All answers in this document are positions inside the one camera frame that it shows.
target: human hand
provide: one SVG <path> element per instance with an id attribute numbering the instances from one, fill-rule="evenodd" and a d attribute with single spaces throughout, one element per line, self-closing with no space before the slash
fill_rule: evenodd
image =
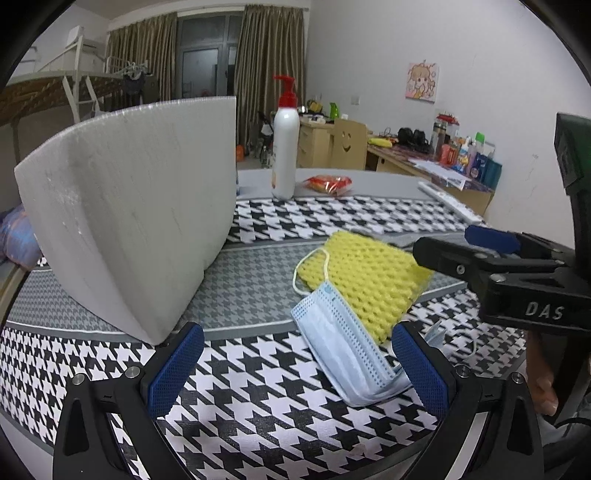
<path id="1" fill-rule="evenodd" d="M 546 363 L 540 337 L 534 332 L 527 332 L 525 340 L 527 386 L 536 412 L 553 416 L 558 408 L 558 397 L 552 388 L 554 374 Z"/>

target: yellow sponge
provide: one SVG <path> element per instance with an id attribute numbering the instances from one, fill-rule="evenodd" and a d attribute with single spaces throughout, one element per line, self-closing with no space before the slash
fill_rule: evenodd
<path id="1" fill-rule="evenodd" d="M 403 250 L 354 233 L 336 232 L 324 248 L 330 253 L 330 282 L 375 342 L 385 342 L 427 287 L 433 272 L 420 267 Z M 324 253 L 317 252 L 298 269 L 312 290 L 324 281 L 324 260 Z"/>

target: curtain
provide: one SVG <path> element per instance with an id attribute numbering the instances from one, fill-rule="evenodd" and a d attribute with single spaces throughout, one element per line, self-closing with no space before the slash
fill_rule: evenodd
<path id="1" fill-rule="evenodd" d="M 160 100 L 174 97 L 174 60 L 177 41 L 177 14 L 147 18 L 113 30 L 107 42 L 107 57 L 143 63 L 158 79 Z"/>
<path id="2" fill-rule="evenodd" d="M 304 11 L 301 8 L 247 5 L 236 53 L 236 140 L 246 145 L 257 112 L 277 109 L 281 82 L 275 74 L 296 79 L 299 105 L 305 98 Z"/>

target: black clamp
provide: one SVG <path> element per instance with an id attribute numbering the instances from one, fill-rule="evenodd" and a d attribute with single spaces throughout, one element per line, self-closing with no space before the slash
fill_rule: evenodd
<path id="1" fill-rule="evenodd" d="M 193 480 L 154 420 L 170 411 L 203 347 L 203 329 L 188 323 L 144 367 L 110 380 L 74 375 L 57 428 L 53 478 L 133 478 L 107 415 L 117 413 L 152 480 Z"/>

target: glass door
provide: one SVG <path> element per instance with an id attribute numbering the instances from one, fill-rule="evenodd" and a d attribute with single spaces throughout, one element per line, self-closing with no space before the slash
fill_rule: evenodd
<path id="1" fill-rule="evenodd" d="M 183 52 L 183 98 L 217 95 L 219 48 Z"/>
<path id="2" fill-rule="evenodd" d="M 242 13 L 180 18 L 177 41 L 178 98 L 234 95 Z"/>

